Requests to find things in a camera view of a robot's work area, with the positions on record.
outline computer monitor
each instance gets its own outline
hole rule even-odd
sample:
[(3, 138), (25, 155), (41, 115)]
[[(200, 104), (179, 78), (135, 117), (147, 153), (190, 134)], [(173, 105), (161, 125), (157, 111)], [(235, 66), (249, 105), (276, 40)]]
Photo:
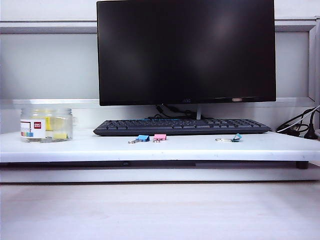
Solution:
[(97, 2), (99, 102), (276, 100), (273, 0)]

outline keyboard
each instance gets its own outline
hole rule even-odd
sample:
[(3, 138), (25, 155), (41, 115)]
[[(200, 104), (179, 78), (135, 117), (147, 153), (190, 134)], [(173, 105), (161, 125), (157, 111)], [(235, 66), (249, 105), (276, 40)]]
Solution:
[(152, 136), (262, 134), (270, 130), (270, 127), (250, 119), (133, 119), (106, 120), (93, 132), (100, 136)]

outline jar label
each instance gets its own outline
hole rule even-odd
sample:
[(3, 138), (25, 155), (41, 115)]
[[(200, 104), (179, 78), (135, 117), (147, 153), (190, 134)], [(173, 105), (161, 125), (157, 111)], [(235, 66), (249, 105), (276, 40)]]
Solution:
[(27, 139), (45, 139), (46, 138), (46, 120), (45, 119), (21, 119), (20, 121), (21, 137)]

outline plastic jar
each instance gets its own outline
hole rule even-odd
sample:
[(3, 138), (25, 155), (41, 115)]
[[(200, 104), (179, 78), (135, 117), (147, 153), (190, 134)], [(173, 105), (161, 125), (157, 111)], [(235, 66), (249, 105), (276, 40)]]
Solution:
[(70, 108), (23, 108), (21, 140), (27, 143), (51, 143), (71, 140), (73, 116)]

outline white desk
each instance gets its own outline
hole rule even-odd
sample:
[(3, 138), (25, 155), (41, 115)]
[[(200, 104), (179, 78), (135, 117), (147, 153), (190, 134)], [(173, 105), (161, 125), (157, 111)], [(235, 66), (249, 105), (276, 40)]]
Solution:
[[(274, 132), (244, 134), (240, 142), (218, 142), (216, 138), (230, 135), (168, 136), (159, 143), (138, 142), (128, 144), (133, 137), (102, 137), (92, 129), (77, 129), (74, 138), (66, 142), (25, 143), (19, 133), (1, 135), (1, 163), (62, 163), (114, 161), (194, 161), (196, 166), (186, 167), (99, 167), (99, 168), (47, 168), (50, 171), (28, 168), (3, 169), (1, 181), (23, 182), (113, 182), (113, 181), (239, 181), (239, 180), (314, 180), (320, 179), (316, 167), (295, 169), (290, 161), (320, 160), (320, 142)], [(215, 162), (234, 161), (218, 166)], [(280, 165), (250, 165), (238, 161), (286, 161)]]
[(1, 185), (1, 240), (318, 240), (320, 182)]

